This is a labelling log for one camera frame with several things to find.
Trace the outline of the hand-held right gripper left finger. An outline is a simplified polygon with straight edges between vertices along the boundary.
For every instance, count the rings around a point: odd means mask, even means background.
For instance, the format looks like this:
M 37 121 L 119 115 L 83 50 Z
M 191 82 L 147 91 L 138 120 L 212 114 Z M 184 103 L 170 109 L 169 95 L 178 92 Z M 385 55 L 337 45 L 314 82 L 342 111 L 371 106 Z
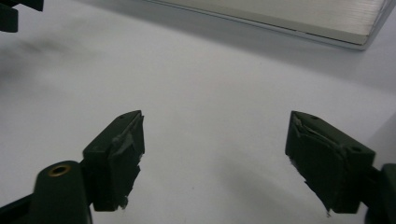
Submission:
M 116 117 L 83 150 L 81 162 L 95 211 L 125 208 L 145 153 L 140 110 Z

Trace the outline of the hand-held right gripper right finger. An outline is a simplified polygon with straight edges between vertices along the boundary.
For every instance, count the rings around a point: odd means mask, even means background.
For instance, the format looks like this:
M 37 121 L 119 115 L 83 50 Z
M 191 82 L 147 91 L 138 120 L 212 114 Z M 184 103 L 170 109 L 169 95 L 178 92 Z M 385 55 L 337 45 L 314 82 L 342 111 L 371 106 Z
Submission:
M 285 154 L 328 211 L 358 211 L 363 179 L 375 159 L 373 150 L 323 119 L 293 111 Z

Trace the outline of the flat white tray with ribbed top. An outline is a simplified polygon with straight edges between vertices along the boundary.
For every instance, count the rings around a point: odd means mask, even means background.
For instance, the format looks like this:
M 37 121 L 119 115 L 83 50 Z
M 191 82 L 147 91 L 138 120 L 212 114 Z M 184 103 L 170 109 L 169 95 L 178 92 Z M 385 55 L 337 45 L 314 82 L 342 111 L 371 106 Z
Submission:
M 149 0 L 348 49 L 367 49 L 396 0 Z

